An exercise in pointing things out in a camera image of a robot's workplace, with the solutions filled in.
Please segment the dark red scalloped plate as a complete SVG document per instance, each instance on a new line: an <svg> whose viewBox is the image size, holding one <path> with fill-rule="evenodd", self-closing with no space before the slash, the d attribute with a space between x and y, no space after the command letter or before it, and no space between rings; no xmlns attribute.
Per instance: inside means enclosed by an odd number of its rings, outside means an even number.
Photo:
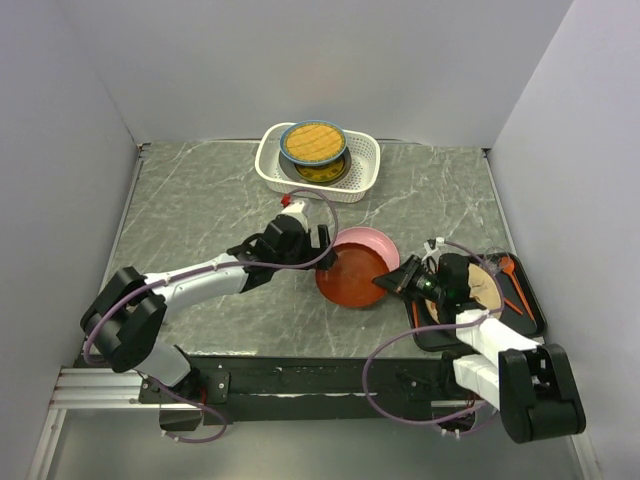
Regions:
<svg viewBox="0 0 640 480"><path fill-rule="evenodd" d="M337 260L329 270L317 270L316 286L320 293L336 305L365 308L382 299L386 291L373 280L387 274L389 268L373 249L344 243L334 248Z"/></svg>

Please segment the pink plate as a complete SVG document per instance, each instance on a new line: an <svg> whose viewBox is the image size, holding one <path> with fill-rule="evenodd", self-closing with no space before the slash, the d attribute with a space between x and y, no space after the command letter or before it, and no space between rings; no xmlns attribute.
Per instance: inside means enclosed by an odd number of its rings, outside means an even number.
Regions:
<svg viewBox="0 0 640 480"><path fill-rule="evenodd" d="M400 255L395 243L377 229L359 226L342 230L337 235L335 246L343 244L358 244L373 250L384 260L389 271L400 266Z"/></svg>

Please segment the yellow patterned brown-rimmed plate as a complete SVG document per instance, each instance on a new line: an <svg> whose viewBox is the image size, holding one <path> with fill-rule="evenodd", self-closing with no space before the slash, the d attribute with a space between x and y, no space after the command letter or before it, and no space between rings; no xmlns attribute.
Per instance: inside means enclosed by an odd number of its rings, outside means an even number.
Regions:
<svg viewBox="0 0 640 480"><path fill-rule="evenodd" d="M312 166L312 165L300 165L294 166L298 175L313 184L328 184L339 180L347 169L345 160L338 159L333 162Z"/></svg>

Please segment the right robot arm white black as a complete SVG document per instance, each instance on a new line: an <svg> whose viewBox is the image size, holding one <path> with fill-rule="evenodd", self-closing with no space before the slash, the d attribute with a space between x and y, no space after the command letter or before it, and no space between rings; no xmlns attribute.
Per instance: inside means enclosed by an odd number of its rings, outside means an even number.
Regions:
<svg viewBox="0 0 640 480"><path fill-rule="evenodd" d="M475 393L500 413L506 433L518 444L583 433L586 414L566 351L517 333L477 301L470 266L468 257L446 253L430 271L411 256L373 282L403 299L434 303L438 322L422 330L451 331L473 349L438 373L445 396Z"/></svg>

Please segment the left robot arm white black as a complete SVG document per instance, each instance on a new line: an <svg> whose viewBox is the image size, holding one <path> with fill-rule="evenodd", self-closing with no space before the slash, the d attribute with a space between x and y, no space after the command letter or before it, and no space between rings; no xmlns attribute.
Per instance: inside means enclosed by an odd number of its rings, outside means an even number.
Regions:
<svg viewBox="0 0 640 480"><path fill-rule="evenodd" d="M328 226L319 225L317 233L314 246L302 219L280 214L263 232L208 262L154 274L122 268L80 320L85 348L97 349L114 372L136 370L159 381L172 399L187 401L199 378L179 347L159 340L163 323L213 298L258 288L283 269L328 270L337 258Z"/></svg>

